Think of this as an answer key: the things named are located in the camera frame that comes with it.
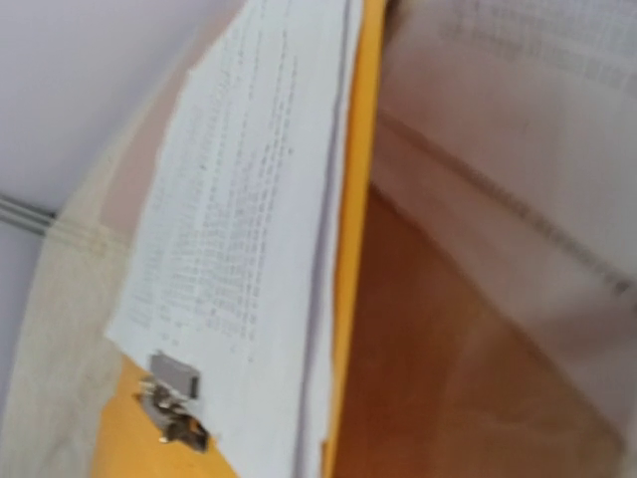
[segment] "binder clip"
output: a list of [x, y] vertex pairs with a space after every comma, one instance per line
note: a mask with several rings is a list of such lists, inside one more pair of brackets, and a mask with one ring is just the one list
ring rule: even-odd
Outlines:
[[198, 397], [199, 372], [159, 352], [150, 358], [150, 373], [140, 381], [136, 398], [161, 430], [159, 441], [180, 441], [194, 451], [206, 451], [209, 434], [187, 410], [188, 402]]

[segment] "stack of papers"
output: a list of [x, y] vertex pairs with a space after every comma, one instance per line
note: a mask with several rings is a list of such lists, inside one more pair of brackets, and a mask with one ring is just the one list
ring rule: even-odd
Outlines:
[[244, 478], [318, 477], [362, 0], [249, 1], [189, 72], [107, 335], [201, 373]]

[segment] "beige cloth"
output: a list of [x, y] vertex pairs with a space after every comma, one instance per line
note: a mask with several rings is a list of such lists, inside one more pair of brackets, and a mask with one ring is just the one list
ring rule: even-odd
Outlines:
[[3, 478], [90, 473], [101, 411], [120, 369], [104, 329], [128, 254], [126, 240], [101, 224], [102, 209], [151, 103], [98, 161], [44, 241], [0, 436]]

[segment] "orange folder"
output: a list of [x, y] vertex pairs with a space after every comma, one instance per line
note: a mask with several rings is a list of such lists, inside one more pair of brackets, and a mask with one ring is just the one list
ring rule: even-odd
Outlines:
[[[333, 475], [338, 448], [374, 133], [384, 6], [384, 0], [365, 1], [352, 86], [335, 286], [334, 387], [330, 432], [324, 448], [324, 477]], [[151, 178], [151, 174], [143, 174], [141, 171], [152, 170], [155, 154], [161, 143], [163, 126], [169, 118], [185, 72], [219, 35], [229, 18], [230, 16], [215, 19], [164, 86], [146, 120], [139, 127], [125, 153], [118, 179], [111, 190], [110, 201], [103, 212], [103, 221], [111, 227], [124, 231], [134, 230]], [[117, 207], [122, 202], [126, 207]], [[103, 412], [92, 476], [235, 477], [230, 465], [214, 448], [204, 454], [197, 454], [178, 443], [159, 443], [159, 430], [132, 398], [138, 391], [138, 381], [143, 375], [143, 370], [127, 358], [124, 359], [117, 391]]]

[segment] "wooden surface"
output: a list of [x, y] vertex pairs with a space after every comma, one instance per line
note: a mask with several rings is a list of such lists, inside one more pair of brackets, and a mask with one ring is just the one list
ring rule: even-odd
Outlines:
[[619, 439], [371, 194], [336, 478], [618, 477]]
[[[324, 476], [331, 476], [337, 449], [338, 422], [345, 386], [350, 344], [352, 314], [355, 301], [362, 224], [367, 194], [369, 162], [373, 141], [378, 71], [380, 64], [383, 0], [366, 0], [353, 79], [349, 117], [345, 186], [341, 211], [340, 242], [336, 272], [336, 318], [334, 337], [334, 391], [329, 440], [325, 447]], [[212, 38], [219, 27], [211, 30]], [[162, 125], [167, 120], [178, 93], [180, 78], [187, 66], [196, 61], [195, 46], [178, 76], [171, 80], [159, 97], [151, 114], [142, 125], [137, 138], [126, 153], [125, 161], [113, 188], [112, 201], [105, 208], [104, 220], [110, 226], [130, 232], [134, 229], [140, 204], [149, 183], [148, 171], [161, 141]], [[93, 463], [95, 478], [159, 478], [173, 476], [235, 476], [230, 466], [216, 451], [198, 455], [179, 444], [162, 446], [159, 432], [139, 409], [132, 395], [142, 371], [125, 359], [114, 399], [105, 407]]]

